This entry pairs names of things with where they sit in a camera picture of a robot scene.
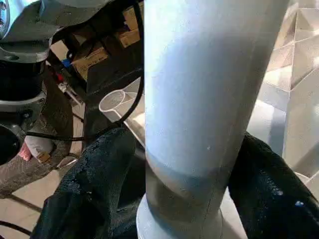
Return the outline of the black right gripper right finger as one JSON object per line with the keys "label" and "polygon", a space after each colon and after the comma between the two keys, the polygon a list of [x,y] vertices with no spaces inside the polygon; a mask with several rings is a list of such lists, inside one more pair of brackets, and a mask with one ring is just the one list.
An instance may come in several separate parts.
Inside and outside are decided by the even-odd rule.
{"label": "black right gripper right finger", "polygon": [[317,239],[319,202],[269,145],[245,133],[228,183],[249,239]]}

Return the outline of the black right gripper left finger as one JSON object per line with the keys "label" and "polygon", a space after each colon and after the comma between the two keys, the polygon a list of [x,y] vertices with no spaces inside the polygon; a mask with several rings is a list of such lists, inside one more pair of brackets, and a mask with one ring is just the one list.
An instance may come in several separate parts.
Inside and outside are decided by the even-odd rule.
{"label": "black right gripper left finger", "polygon": [[146,191],[145,161],[124,128],[108,131],[83,151],[32,231],[34,239],[135,239],[136,214]]}

